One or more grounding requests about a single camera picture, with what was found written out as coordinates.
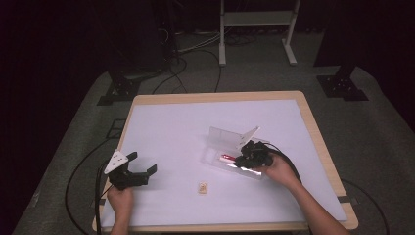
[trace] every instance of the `person's hand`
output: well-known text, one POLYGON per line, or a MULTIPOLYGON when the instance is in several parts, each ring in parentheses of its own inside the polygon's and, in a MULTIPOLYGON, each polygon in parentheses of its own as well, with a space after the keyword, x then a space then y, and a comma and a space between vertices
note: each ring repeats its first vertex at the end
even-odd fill
POLYGON ((124 190, 118 190, 116 187, 112 187, 108 191, 108 200, 116 216, 130 217, 134 205, 132 191, 131 187, 124 190))
POLYGON ((272 156, 273 160, 271 166, 261 166, 255 168, 254 170, 265 173, 269 178, 283 184, 286 187, 299 182, 290 166, 281 156, 276 154, 270 154, 270 156, 272 156))

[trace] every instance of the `dark background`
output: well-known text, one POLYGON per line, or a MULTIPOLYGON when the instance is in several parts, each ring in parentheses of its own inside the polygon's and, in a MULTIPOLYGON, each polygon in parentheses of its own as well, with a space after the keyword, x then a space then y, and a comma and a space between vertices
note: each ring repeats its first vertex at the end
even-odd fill
MULTIPOLYGON (((241 1, 246 10, 283 9, 291 7, 289 2, 276 6, 275 1, 241 1)), ((143 64, 148 61, 143 57, 152 54, 126 44, 131 37, 119 30, 119 12, 111 1, 100 3, 92 2, 96 17, 87 1, 2 2, 1 234, 13 231, 95 79, 117 63, 147 69, 159 66, 143 64), (127 61, 113 50, 116 47, 128 55, 127 61)), ((217 0, 180 3, 184 8, 173 5, 178 29, 218 29, 217 0)), ((168 24, 161 10, 165 1, 152 4, 154 18, 140 25, 168 24)), ((226 7, 236 9, 239 4, 229 1, 226 7)), ((296 31, 326 29, 316 66, 340 65, 348 49, 357 47, 357 65, 378 80, 415 129, 415 67, 411 67, 415 23, 410 9, 405 1, 302 0, 296 31)))

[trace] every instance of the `small block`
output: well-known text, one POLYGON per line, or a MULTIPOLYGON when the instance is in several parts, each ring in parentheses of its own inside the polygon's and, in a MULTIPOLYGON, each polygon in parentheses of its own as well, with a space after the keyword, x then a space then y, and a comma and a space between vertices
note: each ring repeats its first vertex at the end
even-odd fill
POLYGON ((207 194, 208 193, 208 184, 206 182, 199 183, 199 194, 207 194))

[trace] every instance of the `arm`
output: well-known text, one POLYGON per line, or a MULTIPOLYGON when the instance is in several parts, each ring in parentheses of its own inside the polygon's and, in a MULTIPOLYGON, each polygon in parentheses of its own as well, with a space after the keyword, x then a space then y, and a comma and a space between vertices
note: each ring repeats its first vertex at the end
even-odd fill
POLYGON ((134 204, 132 188, 126 188, 120 191, 117 188, 112 187, 108 191, 108 200, 110 201, 110 204, 115 212, 115 223, 111 234, 128 234, 128 225, 134 204))
POLYGON ((272 166, 262 166, 256 168, 256 170, 265 173, 269 178, 287 187, 299 203, 305 219, 314 234, 350 234, 302 186, 288 164, 281 157, 273 155, 272 166))

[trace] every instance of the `gray carpet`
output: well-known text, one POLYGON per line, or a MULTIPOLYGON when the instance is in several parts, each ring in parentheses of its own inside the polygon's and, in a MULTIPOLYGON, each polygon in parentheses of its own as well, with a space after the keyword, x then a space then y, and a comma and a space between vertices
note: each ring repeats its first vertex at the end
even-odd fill
MULTIPOLYGON (((415 231, 415 136, 388 99, 376 80, 356 69, 351 78, 369 101, 345 102, 326 98, 316 76, 334 74, 337 67, 314 68, 313 63, 323 34, 295 33, 293 50, 298 65, 291 67, 281 45, 281 34, 261 35, 256 42, 241 47, 226 47, 227 65, 221 70, 218 92, 299 90, 314 114, 328 150, 341 178, 361 186, 385 213, 392 234, 415 231)), ((181 48, 206 40, 197 35, 178 37, 181 48)), ((217 44, 206 47, 217 55, 217 44)), ((188 63, 179 74, 189 93, 213 92, 219 75, 215 57, 195 52, 182 57, 188 63)), ((179 71, 183 64, 172 66, 179 71)), ((139 94, 151 94, 170 76, 142 82, 139 94)), ((64 197, 69 177, 79 162, 106 140, 116 118, 126 118, 130 102, 96 106, 110 85, 103 73, 97 78, 82 102, 62 143, 51 161, 37 196, 28 206, 15 234, 80 234, 69 220, 64 197)), ((157 93, 184 93, 173 78, 157 93)), ((69 188, 69 207, 80 226, 92 233, 94 211, 91 207, 98 166, 117 145, 108 140, 79 168, 69 188)), ((361 191, 345 184, 347 193, 358 202, 354 206, 359 227, 352 234, 385 234, 385 226, 374 204, 361 191)))

